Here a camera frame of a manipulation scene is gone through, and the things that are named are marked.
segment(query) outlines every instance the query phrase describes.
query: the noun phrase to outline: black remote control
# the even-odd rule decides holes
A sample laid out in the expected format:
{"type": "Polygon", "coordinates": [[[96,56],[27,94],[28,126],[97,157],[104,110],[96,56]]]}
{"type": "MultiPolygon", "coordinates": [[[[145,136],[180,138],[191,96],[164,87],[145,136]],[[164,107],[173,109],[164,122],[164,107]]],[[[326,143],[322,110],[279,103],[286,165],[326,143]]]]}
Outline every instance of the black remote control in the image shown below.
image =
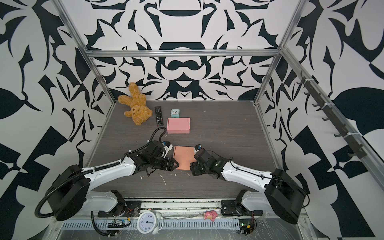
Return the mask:
{"type": "Polygon", "coordinates": [[[156,114],[156,124],[158,127],[163,126],[163,114],[161,113],[161,107],[157,106],[155,107],[155,114],[156,114]]]}

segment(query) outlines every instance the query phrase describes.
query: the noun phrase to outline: slotted metal plate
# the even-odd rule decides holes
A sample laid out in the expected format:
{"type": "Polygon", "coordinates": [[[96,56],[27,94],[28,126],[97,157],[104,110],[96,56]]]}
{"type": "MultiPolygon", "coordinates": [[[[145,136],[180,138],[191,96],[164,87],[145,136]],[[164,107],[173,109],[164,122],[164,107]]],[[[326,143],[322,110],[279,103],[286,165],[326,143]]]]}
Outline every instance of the slotted metal plate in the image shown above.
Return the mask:
{"type": "MultiPolygon", "coordinates": [[[[97,219],[95,223],[99,229],[106,229],[108,223],[112,220],[97,219]]],[[[92,230],[91,220],[66,220],[64,221],[62,230],[92,230]]],[[[136,230],[137,219],[132,219],[131,225],[124,228],[125,230],[136,230]]],[[[183,230],[183,229],[229,229],[239,230],[238,219],[215,219],[214,222],[211,220],[204,219],[165,219],[164,226],[162,229],[169,230],[183,230]]]]}

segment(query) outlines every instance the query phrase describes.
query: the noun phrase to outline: small teal clock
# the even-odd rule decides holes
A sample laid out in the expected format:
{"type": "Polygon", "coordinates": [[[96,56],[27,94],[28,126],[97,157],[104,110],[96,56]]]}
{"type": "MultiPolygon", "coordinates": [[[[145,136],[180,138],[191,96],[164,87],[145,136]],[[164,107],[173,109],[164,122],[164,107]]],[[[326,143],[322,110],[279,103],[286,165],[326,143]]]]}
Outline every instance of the small teal clock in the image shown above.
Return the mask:
{"type": "Polygon", "coordinates": [[[180,115],[180,109],[172,109],[170,111],[171,118],[178,118],[180,115]]]}

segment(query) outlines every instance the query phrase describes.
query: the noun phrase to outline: dark wooden tabletop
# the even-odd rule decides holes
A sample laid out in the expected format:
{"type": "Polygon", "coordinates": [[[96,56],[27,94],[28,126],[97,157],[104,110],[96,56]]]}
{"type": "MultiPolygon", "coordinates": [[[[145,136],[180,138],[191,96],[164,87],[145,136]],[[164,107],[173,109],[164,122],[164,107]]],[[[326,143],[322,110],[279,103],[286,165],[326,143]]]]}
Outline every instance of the dark wooden tabletop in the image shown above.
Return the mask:
{"type": "MultiPolygon", "coordinates": [[[[190,118],[190,134],[165,133],[162,140],[174,146],[201,144],[206,150],[213,150],[225,158],[233,157],[233,161],[242,166],[274,171],[272,156],[251,102],[151,101],[147,106],[153,112],[155,106],[161,106],[164,127],[167,127],[171,109],[180,109],[181,118],[190,118]]],[[[129,106],[116,103],[91,166],[118,160],[128,150],[143,146],[157,128],[155,114],[136,126],[131,118],[123,115],[129,110],[129,106]]],[[[157,169],[149,177],[140,172],[106,183],[94,191],[112,189],[126,198],[221,198],[236,197],[240,190],[249,188],[209,175],[194,177],[188,170],[166,172],[157,169]]]]}

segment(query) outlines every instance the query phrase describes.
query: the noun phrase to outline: patterned wall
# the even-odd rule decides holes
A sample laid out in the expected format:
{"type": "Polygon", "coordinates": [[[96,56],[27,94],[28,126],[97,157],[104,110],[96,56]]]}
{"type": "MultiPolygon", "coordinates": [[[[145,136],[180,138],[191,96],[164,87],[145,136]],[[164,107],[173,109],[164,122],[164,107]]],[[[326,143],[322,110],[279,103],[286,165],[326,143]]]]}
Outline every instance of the patterned wall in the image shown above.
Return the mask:
{"type": "Polygon", "coordinates": [[[0,75],[0,239],[39,239],[37,203],[87,160],[111,104],[47,0],[0,0],[0,75]]]}
{"type": "Polygon", "coordinates": [[[270,56],[141,57],[95,60],[112,94],[136,82],[147,99],[254,99],[270,56]]]}
{"type": "Polygon", "coordinates": [[[89,49],[276,48],[298,0],[65,0],[89,49]]]}
{"type": "MultiPolygon", "coordinates": [[[[288,46],[383,156],[384,58],[380,0],[310,0],[288,46]]],[[[282,59],[260,107],[283,169],[309,193],[319,239],[382,239],[384,192],[282,59]]]]}

